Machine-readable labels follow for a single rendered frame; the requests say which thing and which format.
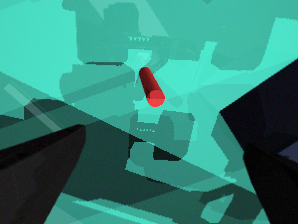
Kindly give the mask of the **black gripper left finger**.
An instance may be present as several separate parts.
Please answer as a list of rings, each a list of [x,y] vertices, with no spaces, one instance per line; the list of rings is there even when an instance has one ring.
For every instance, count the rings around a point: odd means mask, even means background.
[[[77,124],[0,150],[0,224],[44,224],[85,141]]]

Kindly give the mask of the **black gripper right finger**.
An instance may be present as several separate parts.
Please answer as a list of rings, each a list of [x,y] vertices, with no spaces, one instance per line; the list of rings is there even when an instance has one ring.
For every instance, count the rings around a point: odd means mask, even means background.
[[[242,158],[270,224],[298,224],[298,162],[256,143]]]

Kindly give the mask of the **red peg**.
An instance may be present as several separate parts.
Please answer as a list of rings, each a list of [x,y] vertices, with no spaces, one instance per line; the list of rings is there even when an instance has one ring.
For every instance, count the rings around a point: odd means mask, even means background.
[[[139,70],[140,80],[147,102],[152,107],[159,107],[165,101],[165,95],[148,67]]]

